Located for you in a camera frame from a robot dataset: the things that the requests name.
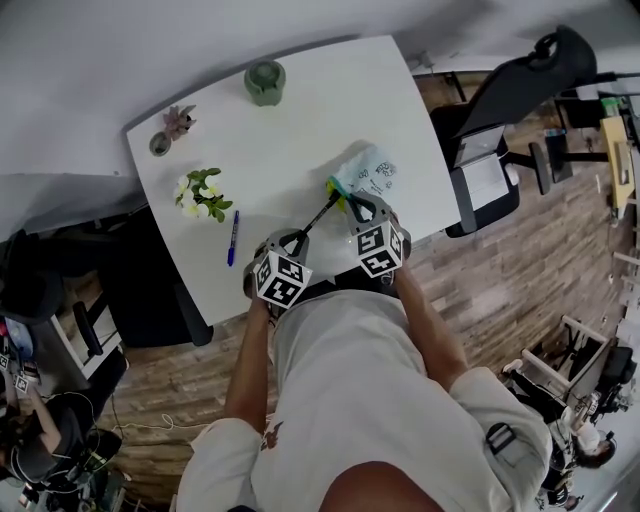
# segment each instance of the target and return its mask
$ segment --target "chair armrest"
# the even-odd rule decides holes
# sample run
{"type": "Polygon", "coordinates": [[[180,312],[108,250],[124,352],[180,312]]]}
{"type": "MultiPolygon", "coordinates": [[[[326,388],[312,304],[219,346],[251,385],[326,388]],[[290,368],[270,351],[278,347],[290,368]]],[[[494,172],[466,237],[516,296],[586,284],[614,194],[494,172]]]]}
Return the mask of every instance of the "chair armrest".
{"type": "Polygon", "coordinates": [[[514,164],[533,169],[536,173],[536,179],[538,180],[538,190],[540,190],[540,194],[544,196],[548,194],[551,189],[551,178],[544,160],[544,154],[542,153],[540,145],[535,142],[529,144],[529,153],[530,155],[521,155],[520,153],[509,151],[503,157],[502,161],[505,165],[514,164]]]}
{"type": "Polygon", "coordinates": [[[87,311],[84,302],[76,302],[73,305],[73,316],[91,356],[101,356],[104,353],[96,331],[93,329],[93,324],[107,307],[107,301],[103,297],[104,294],[100,295],[89,311],[87,311]]]}
{"type": "Polygon", "coordinates": [[[478,230],[478,224],[476,223],[476,214],[473,211],[471,194],[469,194],[467,179],[464,177],[462,167],[453,169],[449,172],[449,176],[451,177],[453,192],[456,195],[458,210],[460,210],[460,225],[465,233],[473,233],[478,230]]]}

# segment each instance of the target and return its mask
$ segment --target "blue pen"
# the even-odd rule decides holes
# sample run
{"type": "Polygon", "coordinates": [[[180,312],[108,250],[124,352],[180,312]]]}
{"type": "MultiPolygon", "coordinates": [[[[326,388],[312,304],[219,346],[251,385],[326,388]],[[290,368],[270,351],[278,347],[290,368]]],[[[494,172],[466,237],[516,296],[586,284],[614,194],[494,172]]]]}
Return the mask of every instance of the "blue pen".
{"type": "Polygon", "coordinates": [[[236,252],[236,238],[238,237],[238,221],[240,220],[240,212],[236,210],[236,214],[233,217],[233,231],[231,232],[231,246],[227,254],[227,265],[233,266],[233,257],[236,252]]]}

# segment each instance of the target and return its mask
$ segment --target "white t-shirt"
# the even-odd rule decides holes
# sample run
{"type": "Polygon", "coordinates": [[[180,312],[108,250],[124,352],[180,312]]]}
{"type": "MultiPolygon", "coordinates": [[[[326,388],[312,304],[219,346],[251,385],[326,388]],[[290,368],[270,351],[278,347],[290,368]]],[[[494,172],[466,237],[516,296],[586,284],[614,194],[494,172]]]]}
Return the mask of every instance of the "white t-shirt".
{"type": "Polygon", "coordinates": [[[280,398],[267,432],[223,419],[201,434],[178,512],[317,511],[336,477],[371,461],[402,470],[446,512],[520,510],[538,492],[547,427],[486,368],[450,393],[428,379],[400,301],[325,295],[287,312],[274,344],[280,398]],[[485,433],[498,422],[518,439],[490,461],[485,433]]]}

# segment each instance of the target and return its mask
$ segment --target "person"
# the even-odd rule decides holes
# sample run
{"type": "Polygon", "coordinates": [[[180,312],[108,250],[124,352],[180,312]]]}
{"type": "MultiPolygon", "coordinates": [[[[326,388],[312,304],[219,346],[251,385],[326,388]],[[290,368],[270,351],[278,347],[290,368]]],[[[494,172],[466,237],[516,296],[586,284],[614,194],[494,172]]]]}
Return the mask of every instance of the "person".
{"type": "Polygon", "coordinates": [[[42,400],[37,386],[27,388],[33,413],[21,416],[12,376],[3,370],[7,412],[0,420],[0,479],[44,482],[77,443],[83,443],[127,368],[124,356],[114,350],[89,379],[83,391],[42,400]]]}
{"type": "Polygon", "coordinates": [[[547,473],[544,422],[469,368],[406,265],[391,289],[348,274],[280,316],[268,425],[270,314],[254,294],[224,417],[192,443],[178,512],[522,510],[547,473]],[[512,434],[503,449],[492,427],[512,434]]]}
{"type": "Polygon", "coordinates": [[[516,398],[538,412],[549,427],[555,448],[552,469],[573,465],[597,469],[609,462],[616,452],[613,435],[601,440],[595,425],[585,419],[587,407],[582,414],[574,415],[567,404],[523,375],[519,371],[522,365],[516,359],[505,366],[503,373],[525,393],[516,393],[516,398]]]}
{"type": "Polygon", "coordinates": [[[584,496],[575,496],[573,494],[570,494],[569,497],[567,498],[567,501],[564,504],[564,509],[567,512],[571,512],[572,510],[575,510],[576,508],[578,508],[578,505],[580,505],[580,502],[584,499],[584,496]]]}

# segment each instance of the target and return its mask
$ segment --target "fiducial marker cube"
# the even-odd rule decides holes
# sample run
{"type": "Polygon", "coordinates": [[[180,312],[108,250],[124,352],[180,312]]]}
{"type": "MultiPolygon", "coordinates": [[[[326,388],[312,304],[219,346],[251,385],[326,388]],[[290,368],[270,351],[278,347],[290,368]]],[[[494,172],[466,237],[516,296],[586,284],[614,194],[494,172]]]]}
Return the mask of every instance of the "fiducial marker cube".
{"type": "Polygon", "coordinates": [[[269,251],[253,273],[258,297],[289,309],[309,284],[312,271],[275,251],[269,251]]]}
{"type": "Polygon", "coordinates": [[[402,235],[387,220],[356,235],[360,266],[370,277],[378,277],[402,266],[402,235]]]}

